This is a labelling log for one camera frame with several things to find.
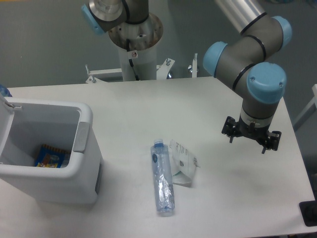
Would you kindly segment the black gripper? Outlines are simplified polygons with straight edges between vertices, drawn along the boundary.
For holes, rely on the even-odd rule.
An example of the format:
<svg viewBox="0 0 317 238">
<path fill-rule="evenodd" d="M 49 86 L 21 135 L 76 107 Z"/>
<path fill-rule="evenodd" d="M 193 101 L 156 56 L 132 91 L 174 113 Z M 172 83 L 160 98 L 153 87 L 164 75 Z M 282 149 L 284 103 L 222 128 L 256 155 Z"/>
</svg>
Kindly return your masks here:
<svg viewBox="0 0 317 238">
<path fill-rule="evenodd" d="M 239 121 L 237 122 L 234 118 L 228 116 L 221 133 L 229 137 L 229 143 L 232 143 L 235 137 L 241 136 L 255 140 L 263 147 L 262 154 L 264 154 L 266 150 L 278 150 L 279 141 L 282 135 L 281 131 L 269 132 L 268 129 L 269 125 L 255 127 L 251 124 L 247 125 L 241 117 L 239 117 Z"/>
</svg>

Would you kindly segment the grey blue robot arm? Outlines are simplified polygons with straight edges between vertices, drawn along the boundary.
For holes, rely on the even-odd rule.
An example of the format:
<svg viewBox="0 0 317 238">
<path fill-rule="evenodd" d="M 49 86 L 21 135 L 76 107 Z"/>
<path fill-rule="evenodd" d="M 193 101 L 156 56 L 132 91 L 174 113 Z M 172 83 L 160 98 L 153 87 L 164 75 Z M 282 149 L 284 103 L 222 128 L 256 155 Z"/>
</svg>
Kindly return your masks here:
<svg viewBox="0 0 317 238">
<path fill-rule="evenodd" d="M 219 0 L 217 5 L 241 35 L 233 45 L 213 43 L 203 57 L 204 69 L 242 100 L 240 117 L 228 117 L 222 133 L 230 139 L 255 140 L 264 151 L 277 150 L 280 131 L 269 127 L 283 97 L 285 71 L 267 58 L 292 38 L 290 23 L 270 17 L 256 0 Z M 158 79 L 156 46 L 163 34 L 160 19 L 146 0 L 91 0 L 81 8 L 92 30 L 108 33 L 118 47 L 125 81 Z"/>
</svg>

